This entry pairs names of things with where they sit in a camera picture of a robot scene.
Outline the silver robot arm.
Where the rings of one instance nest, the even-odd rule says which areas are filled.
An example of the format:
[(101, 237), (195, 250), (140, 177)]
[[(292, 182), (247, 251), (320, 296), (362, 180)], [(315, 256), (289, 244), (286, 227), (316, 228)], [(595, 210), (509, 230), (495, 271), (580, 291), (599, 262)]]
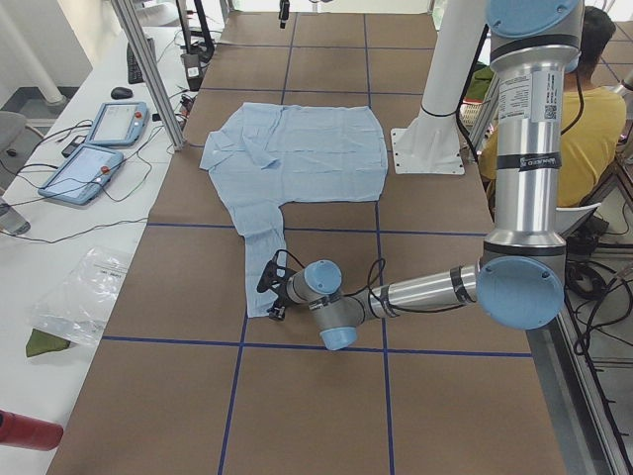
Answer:
[(494, 229), (470, 266), (372, 285), (346, 295), (332, 261), (300, 271), (270, 261), (259, 291), (277, 298), (268, 313), (307, 306), (330, 350), (356, 340), (360, 325), (406, 313), (437, 314), (478, 304), (496, 322), (519, 330), (549, 324), (562, 310), (566, 243), (556, 226), (563, 82), (579, 53), (579, 1), (492, 1), (486, 22), (499, 79)]

